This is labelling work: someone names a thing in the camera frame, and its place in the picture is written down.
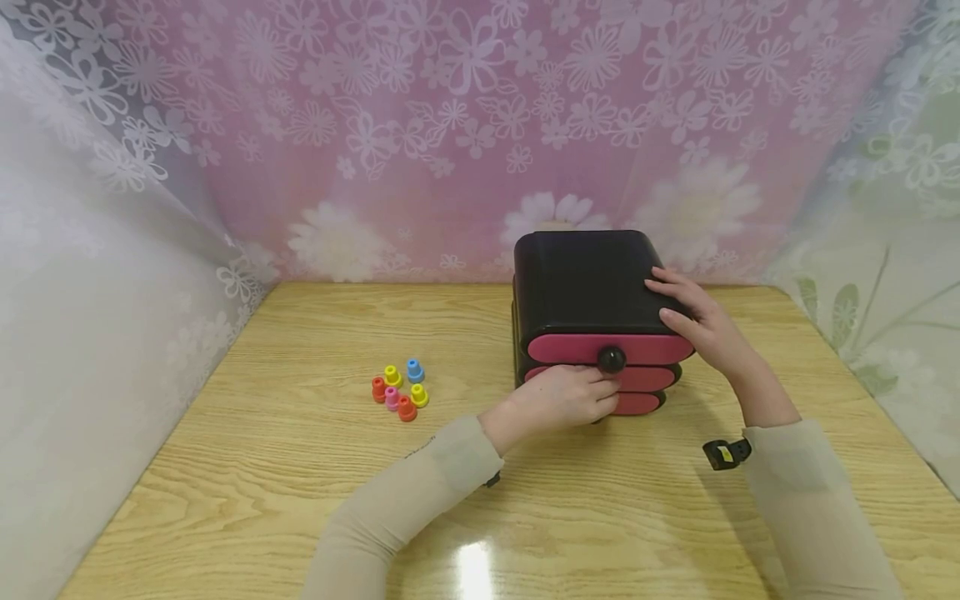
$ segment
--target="black wrist strap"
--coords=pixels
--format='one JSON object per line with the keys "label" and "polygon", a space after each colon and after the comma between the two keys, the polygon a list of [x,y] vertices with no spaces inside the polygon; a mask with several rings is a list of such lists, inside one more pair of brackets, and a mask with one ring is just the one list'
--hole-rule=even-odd
{"label": "black wrist strap", "polygon": [[704,444],[704,454],[710,461],[713,470],[728,470],[737,468],[740,463],[747,460],[754,449],[747,440],[739,442],[727,442],[726,440],[714,440]]}

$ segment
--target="black drawer knob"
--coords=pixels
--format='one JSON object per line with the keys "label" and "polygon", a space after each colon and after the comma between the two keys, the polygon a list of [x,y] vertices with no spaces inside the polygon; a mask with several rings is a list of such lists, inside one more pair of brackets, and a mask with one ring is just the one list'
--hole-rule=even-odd
{"label": "black drawer knob", "polygon": [[616,346],[606,346],[597,353],[597,367],[602,372],[617,373],[627,366],[627,355]]}

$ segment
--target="wooden table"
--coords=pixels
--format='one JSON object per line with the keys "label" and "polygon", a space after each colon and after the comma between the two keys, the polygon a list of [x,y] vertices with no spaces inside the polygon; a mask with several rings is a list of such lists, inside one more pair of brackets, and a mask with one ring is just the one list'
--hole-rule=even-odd
{"label": "wooden table", "polygon": [[[828,432],[908,596],[960,597],[956,500],[786,296],[714,294]],[[510,392],[510,339],[507,286],[280,285],[61,598],[296,598],[354,488]],[[370,380],[414,356],[431,400],[403,423]],[[740,425],[726,382],[694,357],[657,413],[511,454],[498,486],[400,554],[390,597],[781,597],[742,472],[711,471],[700,449]]]}

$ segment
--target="drawer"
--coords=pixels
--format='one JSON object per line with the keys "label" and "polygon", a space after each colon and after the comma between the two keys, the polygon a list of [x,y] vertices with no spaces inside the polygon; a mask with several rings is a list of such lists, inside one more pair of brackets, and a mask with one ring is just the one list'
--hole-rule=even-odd
{"label": "drawer", "polygon": [[623,350],[628,365],[672,365],[693,354],[693,346],[679,335],[605,333],[547,333],[530,341],[527,354],[541,363],[591,365],[608,346]]}
{"label": "drawer", "polygon": [[646,415],[652,413],[663,404],[665,396],[662,392],[654,394],[620,393],[620,402],[613,411],[614,415]]}
{"label": "drawer", "polygon": [[[536,367],[527,372],[524,381],[542,372],[549,367]],[[680,378],[680,367],[627,367],[616,374],[620,381],[620,392],[659,392],[677,382]]]}

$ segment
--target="forearm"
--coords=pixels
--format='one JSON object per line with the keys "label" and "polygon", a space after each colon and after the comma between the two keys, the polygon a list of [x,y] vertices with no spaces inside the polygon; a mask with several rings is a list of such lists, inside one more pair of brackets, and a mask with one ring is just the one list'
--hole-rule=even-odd
{"label": "forearm", "polygon": [[747,427],[744,463],[794,600],[902,598],[843,466],[815,421]]}
{"label": "forearm", "polygon": [[777,375],[755,352],[728,375],[747,427],[778,427],[800,421],[800,413]]}
{"label": "forearm", "polygon": [[396,553],[502,466],[476,417],[447,425],[334,512],[317,543],[300,598],[383,600]]}

